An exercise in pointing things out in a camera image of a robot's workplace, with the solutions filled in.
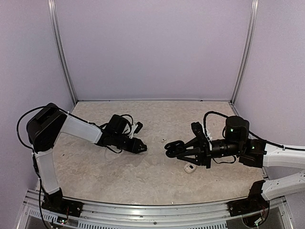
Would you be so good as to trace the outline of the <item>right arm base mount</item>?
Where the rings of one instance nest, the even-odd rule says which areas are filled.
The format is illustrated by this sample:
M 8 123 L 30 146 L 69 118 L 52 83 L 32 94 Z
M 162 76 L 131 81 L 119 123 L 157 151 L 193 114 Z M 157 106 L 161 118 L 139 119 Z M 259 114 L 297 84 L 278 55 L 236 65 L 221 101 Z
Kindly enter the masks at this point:
M 227 205 L 230 216 L 235 217 L 269 208 L 270 203 L 261 197 L 254 197 L 230 201 Z

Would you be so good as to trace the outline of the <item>black earbud charging case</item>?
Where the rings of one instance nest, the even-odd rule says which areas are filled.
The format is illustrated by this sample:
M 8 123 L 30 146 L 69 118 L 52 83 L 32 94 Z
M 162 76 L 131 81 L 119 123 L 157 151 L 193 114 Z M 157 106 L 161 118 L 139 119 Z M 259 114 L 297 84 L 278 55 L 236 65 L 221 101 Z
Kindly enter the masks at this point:
M 167 143 L 164 146 L 164 149 L 166 150 L 165 154 L 167 157 L 169 158 L 177 157 L 177 155 L 185 151 L 184 142 L 181 140 L 177 140 Z

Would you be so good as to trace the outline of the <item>right aluminium frame post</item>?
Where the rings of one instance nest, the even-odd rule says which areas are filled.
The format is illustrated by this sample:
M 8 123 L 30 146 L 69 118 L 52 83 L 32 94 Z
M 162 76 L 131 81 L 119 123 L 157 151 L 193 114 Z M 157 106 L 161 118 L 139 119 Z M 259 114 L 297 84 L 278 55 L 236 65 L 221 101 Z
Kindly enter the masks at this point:
M 241 90 L 242 81 L 243 81 L 245 70 L 247 67 L 248 59 L 250 56 L 251 46 L 252 46 L 252 41 L 253 41 L 253 36 L 254 36 L 254 31 L 255 31 L 255 24 L 256 24 L 256 20 L 257 20 L 258 7 L 259 7 L 259 0 L 252 0 L 250 18 L 249 18 L 241 63 L 239 66 L 238 75 L 237 75 L 236 83 L 234 86 L 233 94 L 232 94 L 232 97 L 230 100 L 232 106 L 235 106 L 235 104 L 237 102 L 237 98 L 238 98 L 239 92 Z

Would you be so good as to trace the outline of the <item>white earbud charging case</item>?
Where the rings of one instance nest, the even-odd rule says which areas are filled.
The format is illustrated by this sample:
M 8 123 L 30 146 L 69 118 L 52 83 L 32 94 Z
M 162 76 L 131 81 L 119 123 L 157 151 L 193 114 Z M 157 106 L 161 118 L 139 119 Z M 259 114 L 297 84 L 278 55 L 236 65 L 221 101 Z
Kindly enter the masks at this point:
M 194 171 L 196 170 L 196 165 L 193 165 L 193 164 L 186 164 L 184 166 L 184 171 L 187 173 L 187 174 L 191 174 L 193 173 Z

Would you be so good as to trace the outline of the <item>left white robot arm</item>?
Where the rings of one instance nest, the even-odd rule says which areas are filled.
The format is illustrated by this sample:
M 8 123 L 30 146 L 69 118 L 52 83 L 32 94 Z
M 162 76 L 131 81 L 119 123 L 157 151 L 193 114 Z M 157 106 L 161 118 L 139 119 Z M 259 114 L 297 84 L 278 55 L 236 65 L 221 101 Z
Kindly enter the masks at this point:
M 133 154 L 147 151 L 147 145 L 135 137 L 142 129 L 142 123 L 128 120 L 128 114 L 114 114 L 109 122 L 97 125 L 59 108 L 54 103 L 36 107 L 22 117 L 32 112 L 36 112 L 36 115 L 26 124 L 29 139 L 26 148 L 32 150 L 41 189 L 48 197 L 49 206 L 56 212 L 62 212 L 67 207 L 53 162 L 53 148 L 60 134 L 71 135 L 109 150 L 115 147 L 116 154 L 122 151 Z

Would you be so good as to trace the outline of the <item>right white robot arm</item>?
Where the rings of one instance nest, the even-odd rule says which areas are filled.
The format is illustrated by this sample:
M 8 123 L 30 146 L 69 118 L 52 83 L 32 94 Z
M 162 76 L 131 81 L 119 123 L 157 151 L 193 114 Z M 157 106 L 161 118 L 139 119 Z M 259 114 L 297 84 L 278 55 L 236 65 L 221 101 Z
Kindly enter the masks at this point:
M 249 138 L 249 122 L 239 116 L 226 117 L 224 138 L 211 140 L 206 124 L 192 123 L 194 139 L 187 143 L 176 141 L 166 147 L 167 156 L 197 166 L 211 167 L 216 158 L 233 156 L 248 167 L 292 167 L 300 172 L 275 180 L 262 180 L 252 184 L 244 208 L 255 211 L 263 200 L 303 192 L 305 190 L 305 148 L 269 142 L 254 135 Z

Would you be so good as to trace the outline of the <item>front aluminium rail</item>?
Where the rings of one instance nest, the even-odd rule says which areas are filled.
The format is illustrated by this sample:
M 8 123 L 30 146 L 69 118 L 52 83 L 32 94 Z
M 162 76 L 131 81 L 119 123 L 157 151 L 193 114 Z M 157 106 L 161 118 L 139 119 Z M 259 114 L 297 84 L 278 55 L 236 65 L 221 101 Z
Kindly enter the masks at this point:
M 245 229 L 242 216 L 232 217 L 225 201 L 186 205 L 125 205 L 82 200 L 79 217 L 39 209 L 39 193 L 28 190 L 17 229 Z

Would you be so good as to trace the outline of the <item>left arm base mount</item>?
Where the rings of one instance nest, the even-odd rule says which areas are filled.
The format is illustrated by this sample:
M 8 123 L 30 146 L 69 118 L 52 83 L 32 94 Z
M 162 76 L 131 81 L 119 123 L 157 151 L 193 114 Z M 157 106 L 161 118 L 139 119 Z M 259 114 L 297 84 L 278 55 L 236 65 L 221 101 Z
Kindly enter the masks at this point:
M 83 203 L 65 198 L 51 198 L 45 195 L 41 207 L 66 216 L 80 217 Z

